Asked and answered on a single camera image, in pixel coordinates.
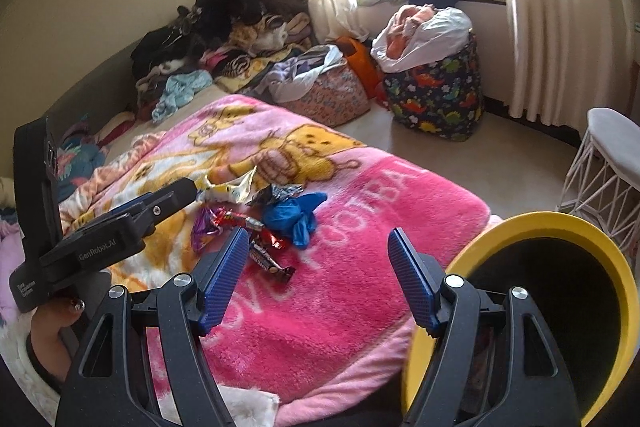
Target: cushioned seat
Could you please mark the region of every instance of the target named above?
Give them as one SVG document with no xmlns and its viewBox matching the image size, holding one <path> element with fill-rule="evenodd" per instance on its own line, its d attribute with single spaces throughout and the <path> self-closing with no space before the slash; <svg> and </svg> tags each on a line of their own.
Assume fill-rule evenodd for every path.
<svg viewBox="0 0 640 427">
<path fill-rule="evenodd" d="M 627 183 L 640 187 L 640 127 L 608 107 L 587 113 L 589 133 L 610 167 Z"/>
</svg>

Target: white stool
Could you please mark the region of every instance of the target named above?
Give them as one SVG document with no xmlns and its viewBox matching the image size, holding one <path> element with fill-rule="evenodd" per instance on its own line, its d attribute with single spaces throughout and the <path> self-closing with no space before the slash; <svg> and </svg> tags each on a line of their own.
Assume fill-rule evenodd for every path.
<svg viewBox="0 0 640 427">
<path fill-rule="evenodd" d="M 606 107 L 590 109 L 587 121 L 556 210 L 590 214 L 629 257 L 640 230 L 640 127 Z"/>
</svg>

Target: orange plastic bag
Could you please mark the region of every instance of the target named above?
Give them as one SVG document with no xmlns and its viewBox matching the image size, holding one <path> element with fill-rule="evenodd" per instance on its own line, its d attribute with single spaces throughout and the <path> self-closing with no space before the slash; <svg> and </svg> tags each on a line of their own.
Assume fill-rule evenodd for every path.
<svg viewBox="0 0 640 427">
<path fill-rule="evenodd" d="M 381 80 L 375 68 L 369 50 L 364 45 L 351 37 L 340 37 L 334 42 L 340 49 L 349 67 L 360 79 L 368 98 L 376 95 L 376 86 Z"/>
</svg>

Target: tiled floor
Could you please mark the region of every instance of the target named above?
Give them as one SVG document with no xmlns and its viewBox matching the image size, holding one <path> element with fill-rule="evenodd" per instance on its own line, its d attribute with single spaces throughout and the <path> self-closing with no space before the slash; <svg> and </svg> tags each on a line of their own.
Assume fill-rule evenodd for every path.
<svg viewBox="0 0 640 427">
<path fill-rule="evenodd" d="M 339 130 L 468 188 L 503 218 L 553 210 L 576 153 L 570 145 L 492 114 L 463 143 L 407 129 L 376 104 Z"/>
</svg>

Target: fingernail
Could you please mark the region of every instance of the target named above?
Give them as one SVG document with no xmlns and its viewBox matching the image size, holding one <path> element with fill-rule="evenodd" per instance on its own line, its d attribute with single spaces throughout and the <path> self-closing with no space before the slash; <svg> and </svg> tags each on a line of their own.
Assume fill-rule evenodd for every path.
<svg viewBox="0 0 640 427">
<path fill-rule="evenodd" d="M 77 312 L 84 311 L 84 301 L 82 299 L 73 298 L 71 299 L 71 307 Z"/>
</svg>

